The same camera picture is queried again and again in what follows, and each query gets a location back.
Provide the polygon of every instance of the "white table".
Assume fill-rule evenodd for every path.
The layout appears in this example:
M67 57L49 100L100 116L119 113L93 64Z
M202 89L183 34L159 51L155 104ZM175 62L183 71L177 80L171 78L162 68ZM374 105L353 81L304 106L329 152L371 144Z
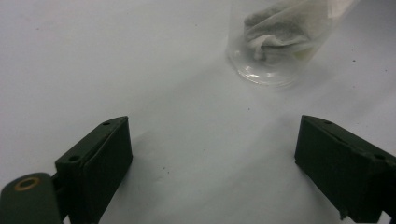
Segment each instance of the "white table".
M396 2L361 1L287 88L233 70L229 6L2 1L0 187L54 174L96 125L126 115L134 161L101 223L341 223L294 163L300 118L396 154Z

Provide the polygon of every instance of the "tea bag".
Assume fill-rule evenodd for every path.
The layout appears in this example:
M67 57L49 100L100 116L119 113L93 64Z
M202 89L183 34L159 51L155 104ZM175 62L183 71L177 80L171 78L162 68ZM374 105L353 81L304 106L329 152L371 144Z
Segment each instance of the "tea bag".
M253 58L274 65L312 49L331 30L329 1L286 0L247 16L245 41Z

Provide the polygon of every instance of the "black metal bracket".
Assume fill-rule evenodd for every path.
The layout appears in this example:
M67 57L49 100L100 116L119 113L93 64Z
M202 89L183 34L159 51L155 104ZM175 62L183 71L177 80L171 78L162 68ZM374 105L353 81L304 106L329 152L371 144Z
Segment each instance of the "black metal bracket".
M128 118L103 122L55 162L57 173L4 187L2 224L98 223L132 162Z
M396 217L396 158L388 152L330 121L303 116L295 159L341 218L376 223L382 211Z

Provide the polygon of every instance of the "clear plastic cup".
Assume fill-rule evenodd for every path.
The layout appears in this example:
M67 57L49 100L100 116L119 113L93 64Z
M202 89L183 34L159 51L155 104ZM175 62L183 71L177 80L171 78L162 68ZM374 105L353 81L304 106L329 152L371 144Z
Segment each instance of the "clear plastic cup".
M227 53L250 81L289 84L358 1L233 0Z

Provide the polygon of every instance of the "screw hole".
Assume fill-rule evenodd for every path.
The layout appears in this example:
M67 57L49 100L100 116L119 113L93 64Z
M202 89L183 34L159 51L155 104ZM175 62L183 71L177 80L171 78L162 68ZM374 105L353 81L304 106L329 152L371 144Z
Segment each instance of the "screw hole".
M385 157L383 155L374 155L376 159L383 161L385 159Z
M15 185L15 190L24 191L24 190L32 189L33 187L38 185L39 182L40 179L37 177L28 177L18 182L18 184Z
M79 160L79 156L72 156L69 158L69 161L78 161Z

